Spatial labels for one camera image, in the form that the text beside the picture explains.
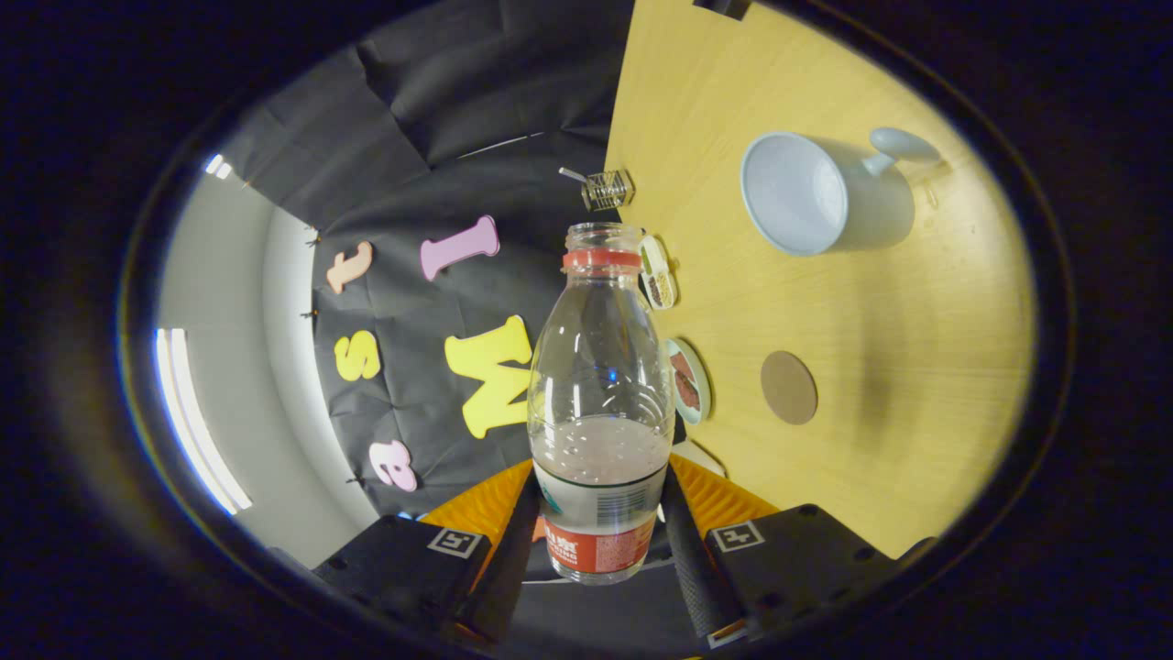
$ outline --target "cork coaster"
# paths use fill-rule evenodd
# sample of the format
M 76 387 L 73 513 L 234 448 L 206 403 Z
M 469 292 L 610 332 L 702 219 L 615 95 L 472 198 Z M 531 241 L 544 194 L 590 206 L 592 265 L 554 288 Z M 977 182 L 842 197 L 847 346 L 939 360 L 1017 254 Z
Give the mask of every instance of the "cork coaster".
M 769 410 L 789 424 L 806 424 L 819 406 L 811 372 L 786 352 L 769 354 L 761 363 L 761 394 Z

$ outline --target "small dish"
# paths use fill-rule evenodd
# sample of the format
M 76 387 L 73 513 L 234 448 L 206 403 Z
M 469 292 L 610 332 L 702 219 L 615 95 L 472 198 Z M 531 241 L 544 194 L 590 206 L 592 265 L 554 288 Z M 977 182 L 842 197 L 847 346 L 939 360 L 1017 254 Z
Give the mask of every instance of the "small dish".
M 639 277 L 653 308 L 667 308 L 676 304 L 676 278 L 669 270 L 664 245 L 655 236 L 645 236 L 639 241 Z
M 672 392 L 676 399 L 676 410 L 685 423 L 700 424 L 708 417 L 708 408 L 712 404 L 712 393 L 708 389 L 708 375 L 705 374 L 705 366 L 684 340 L 677 338 L 664 343 L 667 347 L 667 360 L 672 365 Z

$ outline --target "white mug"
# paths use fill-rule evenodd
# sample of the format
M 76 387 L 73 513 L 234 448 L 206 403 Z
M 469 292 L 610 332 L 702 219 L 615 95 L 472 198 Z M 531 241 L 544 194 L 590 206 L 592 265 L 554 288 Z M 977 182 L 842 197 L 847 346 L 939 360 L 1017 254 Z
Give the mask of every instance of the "white mug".
M 775 247 L 795 256 L 887 247 L 913 229 L 913 193 L 900 158 L 936 162 L 924 140 L 896 128 L 872 131 L 880 152 L 796 132 L 767 132 L 741 159 L 741 198 Z

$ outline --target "red label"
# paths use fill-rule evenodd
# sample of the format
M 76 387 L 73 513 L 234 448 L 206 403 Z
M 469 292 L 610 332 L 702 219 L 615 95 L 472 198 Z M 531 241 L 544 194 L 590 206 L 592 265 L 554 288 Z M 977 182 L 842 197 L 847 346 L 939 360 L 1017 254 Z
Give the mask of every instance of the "red label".
M 623 571 L 647 554 L 656 517 L 622 535 L 579 535 L 545 520 L 545 543 L 558 564 L 582 573 Z

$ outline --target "small plate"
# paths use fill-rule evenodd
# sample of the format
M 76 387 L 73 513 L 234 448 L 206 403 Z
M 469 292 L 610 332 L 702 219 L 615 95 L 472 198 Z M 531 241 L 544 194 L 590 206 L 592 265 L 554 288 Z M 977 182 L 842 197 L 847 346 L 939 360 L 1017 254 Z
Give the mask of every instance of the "small plate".
M 652 308 L 669 308 L 676 304 L 676 278 L 667 265 L 664 245 L 655 236 L 645 236 L 639 241 L 639 277 L 647 291 Z
M 692 351 L 692 347 L 687 345 L 684 340 L 677 338 L 674 340 L 667 340 L 664 342 L 667 347 L 667 359 L 672 362 L 673 358 L 680 355 L 684 358 L 685 365 L 689 370 L 692 372 L 692 379 L 689 382 L 692 385 L 693 389 L 697 390 L 697 399 L 699 400 L 700 410 L 691 408 L 684 404 L 680 399 L 679 386 L 677 385 L 676 365 L 672 366 L 672 392 L 676 399 L 676 410 L 680 414 L 680 417 L 687 424 L 700 424 L 703 420 L 708 417 L 708 407 L 712 403 L 712 394 L 708 390 L 708 375 L 705 374 L 705 366 L 700 363 L 700 359 L 697 358 L 697 352 Z

